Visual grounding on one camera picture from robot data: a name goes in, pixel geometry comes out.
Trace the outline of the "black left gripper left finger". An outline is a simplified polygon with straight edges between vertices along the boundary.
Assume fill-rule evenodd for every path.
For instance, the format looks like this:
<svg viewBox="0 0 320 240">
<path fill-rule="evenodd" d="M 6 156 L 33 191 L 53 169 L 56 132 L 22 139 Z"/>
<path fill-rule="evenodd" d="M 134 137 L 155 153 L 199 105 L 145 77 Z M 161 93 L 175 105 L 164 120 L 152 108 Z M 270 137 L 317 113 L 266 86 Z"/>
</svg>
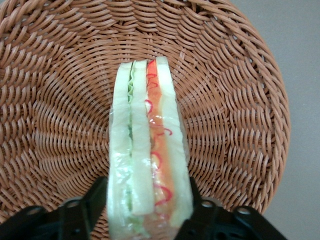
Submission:
<svg viewBox="0 0 320 240">
<path fill-rule="evenodd" d="M 2 240 L 89 240 L 107 202 L 107 178 L 98 177 L 83 197 L 56 210 L 33 205 L 0 225 Z"/>
</svg>

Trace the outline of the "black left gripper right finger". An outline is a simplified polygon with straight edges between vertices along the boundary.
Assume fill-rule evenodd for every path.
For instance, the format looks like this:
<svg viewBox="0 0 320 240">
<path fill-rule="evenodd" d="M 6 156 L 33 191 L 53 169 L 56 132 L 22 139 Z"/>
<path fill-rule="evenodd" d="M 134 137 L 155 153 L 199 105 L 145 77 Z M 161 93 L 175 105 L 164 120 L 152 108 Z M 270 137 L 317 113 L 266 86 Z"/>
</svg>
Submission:
<svg viewBox="0 0 320 240">
<path fill-rule="evenodd" d="M 193 213 L 179 229 L 177 240 L 285 240 L 266 218 L 250 206 L 224 209 L 212 197 L 202 197 L 193 177 Z"/>
</svg>

